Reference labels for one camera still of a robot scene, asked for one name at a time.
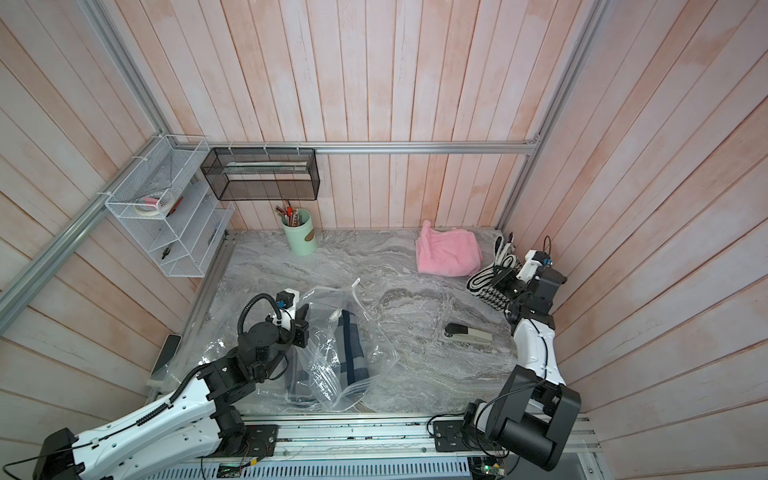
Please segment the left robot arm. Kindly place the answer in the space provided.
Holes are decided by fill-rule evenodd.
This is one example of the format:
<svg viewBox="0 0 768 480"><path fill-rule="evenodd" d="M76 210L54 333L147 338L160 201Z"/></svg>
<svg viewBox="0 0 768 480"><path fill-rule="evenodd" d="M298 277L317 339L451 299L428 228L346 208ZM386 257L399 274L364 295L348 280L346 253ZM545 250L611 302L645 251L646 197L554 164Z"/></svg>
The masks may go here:
<svg viewBox="0 0 768 480"><path fill-rule="evenodd" d="M29 458L35 479L141 479L180 462L240 453L249 432L235 405L281 377L288 351L307 344L308 325L262 322L239 332L223 357L194 367L177 389L118 420L79 434L63 428Z"/></svg>

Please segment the dark blue blanket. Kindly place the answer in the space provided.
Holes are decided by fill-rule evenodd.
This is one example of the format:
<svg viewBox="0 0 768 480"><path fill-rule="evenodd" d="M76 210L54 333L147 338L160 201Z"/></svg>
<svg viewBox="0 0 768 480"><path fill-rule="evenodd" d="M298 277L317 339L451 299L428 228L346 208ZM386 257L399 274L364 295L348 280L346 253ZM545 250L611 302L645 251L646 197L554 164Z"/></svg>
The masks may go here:
<svg viewBox="0 0 768 480"><path fill-rule="evenodd" d="M356 316L337 310L330 321L332 331L312 329L307 347L293 352L286 396L303 408L346 409L366 390L370 373Z"/></svg>

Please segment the pink fleece blanket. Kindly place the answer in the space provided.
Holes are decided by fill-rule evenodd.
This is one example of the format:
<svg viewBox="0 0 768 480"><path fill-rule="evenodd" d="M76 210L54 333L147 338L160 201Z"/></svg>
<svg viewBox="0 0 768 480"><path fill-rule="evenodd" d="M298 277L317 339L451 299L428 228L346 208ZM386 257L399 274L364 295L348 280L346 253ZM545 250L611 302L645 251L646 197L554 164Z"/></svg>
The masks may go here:
<svg viewBox="0 0 768 480"><path fill-rule="evenodd" d="M464 229L437 231L422 223L416 241L417 271L444 277L467 277L482 266L482 252L474 233Z"/></svg>

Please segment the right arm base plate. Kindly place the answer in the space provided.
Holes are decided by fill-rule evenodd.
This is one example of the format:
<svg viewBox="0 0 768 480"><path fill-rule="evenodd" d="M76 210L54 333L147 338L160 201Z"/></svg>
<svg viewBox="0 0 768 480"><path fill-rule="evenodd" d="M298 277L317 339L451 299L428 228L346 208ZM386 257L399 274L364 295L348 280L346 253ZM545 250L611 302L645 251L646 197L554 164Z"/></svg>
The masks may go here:
<svg viewBox="0 0 768 480"><path fill-rule="evenodd" d="M490 456L504 456L509 453L505 447L490 441L482 432L463 420L439 417L429 422L427 430L438 452L482 452Z"/></svg>

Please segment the clear plastic vacuum bag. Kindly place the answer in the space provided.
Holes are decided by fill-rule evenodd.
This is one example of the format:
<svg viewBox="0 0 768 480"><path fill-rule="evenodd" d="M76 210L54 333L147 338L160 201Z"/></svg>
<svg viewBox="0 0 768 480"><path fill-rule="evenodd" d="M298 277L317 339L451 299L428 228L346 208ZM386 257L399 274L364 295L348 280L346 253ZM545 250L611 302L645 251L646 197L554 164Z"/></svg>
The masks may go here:
<svg viewBox="0 0 768 480"><path fill-rule="evenodd" d="M234 348L238 318L252 296L245 292L229 303L215 301L177 353L151 377L151 386L167 394L193 367ZM270 378L237 402L238 410L252 415L354 410L397 363L394 345L360 302L356 284L316 286L300 292L294 306L306 310L306 346L291 348Z"/></svg>

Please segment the black white houndstooth knit blanket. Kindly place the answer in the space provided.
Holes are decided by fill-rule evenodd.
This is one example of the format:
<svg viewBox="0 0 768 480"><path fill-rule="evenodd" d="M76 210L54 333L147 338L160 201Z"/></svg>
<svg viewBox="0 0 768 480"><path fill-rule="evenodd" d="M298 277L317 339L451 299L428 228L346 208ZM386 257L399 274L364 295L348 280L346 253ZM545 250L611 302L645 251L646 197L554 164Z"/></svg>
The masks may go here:
<svg viewBox="0 0 768 480"><path fill-rule="evenodd" d="M514 234L499 235L494 243L494 257L491 264L483 267L467 283L466 289L495 310L502 311L509 298L498 287L507 277L516 275L522 263L515 255Z"/></svg>

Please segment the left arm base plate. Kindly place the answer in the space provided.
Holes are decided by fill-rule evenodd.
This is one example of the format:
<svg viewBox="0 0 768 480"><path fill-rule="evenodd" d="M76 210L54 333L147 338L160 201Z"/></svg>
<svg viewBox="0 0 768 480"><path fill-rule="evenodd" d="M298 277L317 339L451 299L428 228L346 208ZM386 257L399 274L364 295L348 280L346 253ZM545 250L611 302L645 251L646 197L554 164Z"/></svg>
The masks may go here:
<svg viewBox="0 0 768 480"><path fill-rule="evenodd" d="M231 457L268 458L275 452L279 432L277 424L252 424L226 434L217 453Z"/></svg>

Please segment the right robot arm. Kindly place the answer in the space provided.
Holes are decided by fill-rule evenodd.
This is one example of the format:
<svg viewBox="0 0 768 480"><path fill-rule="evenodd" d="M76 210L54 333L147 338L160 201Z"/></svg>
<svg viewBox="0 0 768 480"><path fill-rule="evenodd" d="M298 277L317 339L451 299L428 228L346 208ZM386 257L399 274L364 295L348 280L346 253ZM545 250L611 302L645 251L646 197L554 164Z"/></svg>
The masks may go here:
<svg viewBox="0 0 768 480"><path fill-rule="evenodd" d="M581 408L578 392L565 384L554 351L549 314L566 277L539 267L511 285L505 308L518 360L501 392L468 405L462 435L489 456L510 452L545 471L559 462Z"/></svg>

